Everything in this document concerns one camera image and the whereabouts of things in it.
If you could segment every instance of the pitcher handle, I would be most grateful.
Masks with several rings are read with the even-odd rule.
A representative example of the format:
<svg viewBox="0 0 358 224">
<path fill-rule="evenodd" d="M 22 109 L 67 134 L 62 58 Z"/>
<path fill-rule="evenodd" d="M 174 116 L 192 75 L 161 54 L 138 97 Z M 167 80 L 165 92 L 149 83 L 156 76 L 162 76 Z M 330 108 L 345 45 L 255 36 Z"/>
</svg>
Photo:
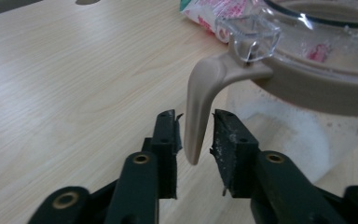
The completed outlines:
<svg viewBox="0 0 358 224">
<path fill-rule="evenodd" d="M 262 63 L 238 63 L 227 52 L 200 60 L 187 86 L 185 153 L 196 165 L 214 97 L 233 82 L 272 77 L 272 70 Z"/>
</svg>

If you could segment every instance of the plastic bag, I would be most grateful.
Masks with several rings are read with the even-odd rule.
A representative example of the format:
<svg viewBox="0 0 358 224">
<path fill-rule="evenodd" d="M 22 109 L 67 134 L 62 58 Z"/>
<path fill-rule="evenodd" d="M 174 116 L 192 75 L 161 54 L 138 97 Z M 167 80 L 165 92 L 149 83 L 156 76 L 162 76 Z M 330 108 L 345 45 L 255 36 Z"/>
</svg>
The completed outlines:
<svg viewBox="0 0 358 224">
<path fill-rule="evenodd" d="M 215 33 L 216 18 L 236 18 L 243 15 L 246 0 L 181 0 L 180 10 L 192 21 Z"/>
</svg>

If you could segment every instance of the pink patterned label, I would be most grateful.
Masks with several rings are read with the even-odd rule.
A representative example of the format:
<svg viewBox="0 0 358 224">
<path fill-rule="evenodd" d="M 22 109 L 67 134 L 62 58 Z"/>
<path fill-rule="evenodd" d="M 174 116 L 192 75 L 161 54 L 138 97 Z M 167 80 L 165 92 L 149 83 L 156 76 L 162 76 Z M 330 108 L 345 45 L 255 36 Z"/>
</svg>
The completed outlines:
<svg viewBox="0 0 358 224">
<path fill-rule="evenodd" d="M 211 25 L 205 21 L 201 16 L 199 16 L 199 24 L 205 27 L 208 31 L 212 31 Z"/>
<path fill-rule="evenodd" d="M 242 15 L 246 1 L 233 0 L 199 0 L 200 6 L 211 7 L 217 17 L 233 18 Z"/>
<path fill-rule="evenodd" d="M 311 59 L 318 63 L 324 63 L 330 51 L 331 51 L 331 47 L 329 45 L 319 44 L 310 51 L 310 54 L 308 55 L 308 59 Z"/>
</svg>

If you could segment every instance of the transparent plastic lid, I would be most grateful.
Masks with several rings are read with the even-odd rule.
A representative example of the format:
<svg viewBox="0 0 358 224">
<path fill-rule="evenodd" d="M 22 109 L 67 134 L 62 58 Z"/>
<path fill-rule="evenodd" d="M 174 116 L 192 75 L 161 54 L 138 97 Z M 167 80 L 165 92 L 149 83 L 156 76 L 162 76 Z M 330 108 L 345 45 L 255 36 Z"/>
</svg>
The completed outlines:
<svg viewBox="0 0 358 224">
<path fill-rule="evenodd" d="M 358 0 L 254 0 L 248 14 L 252 16 L 216 21 L 216 36 L 225 41 L 231 33 L 237 45 L 244 37 L 257 36 L 249 32 L 256 32 L 253 24 L 264 24 L 258 29 L 262 40 L 250 42 L 257 43 L 263 54 L 246 57 L 252 53 L 237 52 L 244 61 L 260 60 L 273 52 L 287 63 L 358 77 Z"/>
</svg>

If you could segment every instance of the light wood grain surface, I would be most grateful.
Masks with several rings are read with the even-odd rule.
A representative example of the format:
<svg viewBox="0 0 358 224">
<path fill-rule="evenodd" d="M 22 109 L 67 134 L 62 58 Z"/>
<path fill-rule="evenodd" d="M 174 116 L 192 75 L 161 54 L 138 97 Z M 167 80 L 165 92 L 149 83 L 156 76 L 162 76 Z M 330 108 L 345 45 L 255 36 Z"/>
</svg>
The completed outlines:
<svg viewBox="0 0 358 224">
<path fill-rule="evenodd" d="M 0 14 L 0 223 L 26 223 L 56 189 L 93 192 L 117 179 L 156 115 L 185 111 L 191 69 L 227 46 L 178 8 L 44 0 Z M 205 148 L 211 139 L 209 127 Z M 208 150 L 195 167 L 181 151 L 178 166 L 179 199 L 160 201 L 160 223 L 253 223 L 249 201 L 221 196 Z M 349 184 L 358 184 L 358 149 L 318 183 L 339 194 Z"/>
</svg>

